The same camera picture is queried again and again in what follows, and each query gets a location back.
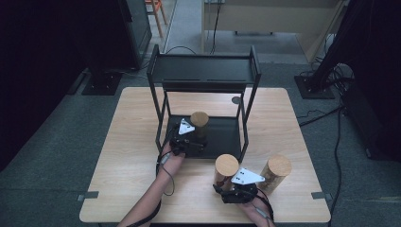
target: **black cable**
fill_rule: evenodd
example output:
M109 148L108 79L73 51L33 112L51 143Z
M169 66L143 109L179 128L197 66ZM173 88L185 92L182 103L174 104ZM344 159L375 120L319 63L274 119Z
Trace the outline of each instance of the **black cable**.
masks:
M175 125L175 126L171 127L170 130L166 133L165 140L163 141L163 144L162 144L162 150L165 147L167 141L169 141L168 138L170 137L170 134L173 132L173 130L177 130L178 128L179 128L179 125Z
M144 68L148 68L148 64L149 64L150 60L144 63L144 66L142 66L139 70L142 70Z
M269 200L268 196L265 194L265 192L263 192L260 188L257 188L257 190L260 191L265 196L266 200Z
M161 157L160 159L162 160L166 155L168 155L168 153L171 153L172 151L173 151L173 150L171 150L171 151L165 153L164 155L162 155L162 157Z
M218 0L218 16L220 15L220 9L221 9L221 0ZM213 44L210 54L214 54L216 50L216 30L218 29L218 16L216 17L215 29L213 31Z
M173 182L173 191L170 194L167 194L166 192L164 192L163 194L165 194L166 196L172 196L174 194L174 190L175 190L175 183L174 183L174 178L173 176L171 176L171 174L165 169L164 165L161 165L162 169L168 174L168 176L170 177L171 181Z
M341 191L341 185L342 185L342 171L341 171L341 165L340 165L340 160L339 160L339 155L338 155L339 143L340 143L340 138L341 138L341 110L342 110L342 108L343 108L343 106L341 106L341 108L339 109L338 127L337 127L338 136L337 136L336 147L334 148L334 157L336 159L336 165L337 165L337 169L338 169L338 173L339 173L339 184L337 186L336 196L334 197L333 203L332 203L331 208L330 208L330 217L331 217L331 219L327 223L328 227L331 226L331 221L333 220L334 209L336 207L337 199L339 198L339 194L340 194L340 191Z
M314 111L308 111L308 112L306 113L306 115L297 116L297 118L309 117L309 114L312 113L312 112L320 112L320 113L322 113L322 114L327 114L326 112L323 112L323 111L314 110Z
M301 123L299 124L299 126L302 127L302 126L308 125L308 124L310 124L310 123L313 123L313 122L315 122L315 121L317 121L317 120L320 120L320 119L324 118L325 116L328 116L328 115L330 115L330 114L332 114L332 113L335 113L335 112L339 111L342 107L343 107L343 106L340 105L338 108L334 109L333 111L331 111L331 112L329 112L329 113L326 113L326 114L321 115L321 116L314 117L314 118L312 118L312 119L310 119L310 120L308 120L308 121L301 122Z
M251 205L256 209L257 212L259 212L260 209L257 208L252 202L251 202ZM264 212L262 214L261 215L263 216L263 218L268 222L268 227L270 227L270 220L271 221L273 221L273 220L271 218L269 218L267 215L265 215Z
M166 54L168 54L171 50L176 49L176 48L184 48L184 49L187 49L187 50L191 51L194 55L197 55L197 53L195 51L193 51L191 48L183 46L183 45L177 45L177 46L172 47L171 49L169 49L166 52Z

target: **wooden cylinder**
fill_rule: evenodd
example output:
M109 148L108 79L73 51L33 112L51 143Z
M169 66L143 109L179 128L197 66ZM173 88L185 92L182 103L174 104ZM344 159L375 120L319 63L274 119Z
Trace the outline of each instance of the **wooden cylinder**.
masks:
M231 154L222 154L216 159L215 180L223 191L229 191L232 187L231 179L239 170L238 160Z
M265 178L258 187L267 193L271 193L292 170L291 161L283 155L272 155L260 174Z
M195 126L195 134L198 138L204 138L207 134L209 115L205 112L194 112L191 115L191 123Z

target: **black frame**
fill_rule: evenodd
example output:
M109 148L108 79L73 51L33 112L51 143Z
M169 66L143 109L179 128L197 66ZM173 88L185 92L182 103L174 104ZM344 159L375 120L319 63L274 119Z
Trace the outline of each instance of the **black frame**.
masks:
M190 157L216 159L222 153L229 153L234 155L240 163L242 162L249 144L247 121L261 78L259 61L254 46L251 47L249 55L212 56L161 54L159 46L156 44L149 61L147 74L150 91L159 120L155 142L160 152L162 152L160 136L166 109L168 113L167 131L169 131L179 119L189 119L189 115L176 115L171 113L168 102L169 92L240 94L240 102L238 103L235 117L209 116L209 123L211 123L211 125L209 124L208 126L208 137L212 134L214 139L212 139L212 142L208 143L203 154ZM158 97L156 95L156 83L161 84L164 89L162 108L159 106ZM244 95L247 86L252 86L252 91L245 109ZM240 114L242 116L242 128L244 133L244 145L242 149L239 139L238 119ZM220 152L214 151L213 140L225 141L227 145L224 145L224 147L227 149L224 150L224 148L221 148L221 143L218 143L220 146L218 150L220 150Z

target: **wooden table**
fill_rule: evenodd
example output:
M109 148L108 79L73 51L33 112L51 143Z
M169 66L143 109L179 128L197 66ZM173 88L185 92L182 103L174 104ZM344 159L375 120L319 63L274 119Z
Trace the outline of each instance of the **wooden table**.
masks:
M236 110L233 96L173 93L169 98L172 110L183 114L202 110L212 115ZM82 221L119 222L145 193L155 178L157 122L149 88L124 89L88 189L98 191L98 197L85 199L79 215ZM290 175L268 195L276 222L330 220L325 200L311 196L322 190L285 89L257 90L248 134L250 144L241 166L260 173L275 153L292 162ZM153 222L250 223L214 191L214 164L215 160L186 159L174 179L174 195L162 198Z
M343 0L225 0L217 30L297 33L306 59L313 62L327 35L337 32L344 9ZM204 31L215 29L217 15L217 4L202 4L201 51Z

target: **gray carpet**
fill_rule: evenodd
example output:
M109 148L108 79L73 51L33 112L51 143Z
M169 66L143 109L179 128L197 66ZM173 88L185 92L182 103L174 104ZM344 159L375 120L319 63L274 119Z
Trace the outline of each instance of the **gray carpet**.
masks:
M293 76L309 65L262 63L261 87L288 90L297 116L307 111L329 112L339 106L333 100L303 100ZM147 86L145 70L124 75L115 96L82 96L81 85L66 96L11 164L0 173L1 226L96 226L82 223L82 203L101 151L121 91ZM309 118L299 118L300 122ZM334 159L337 114L302 127L323 192L335 195L338 173ZM396 226L401 222L401 165L367 159L352 121L340 116L339 159L342 188L333 226ZM278 224L325 226L325 224Z

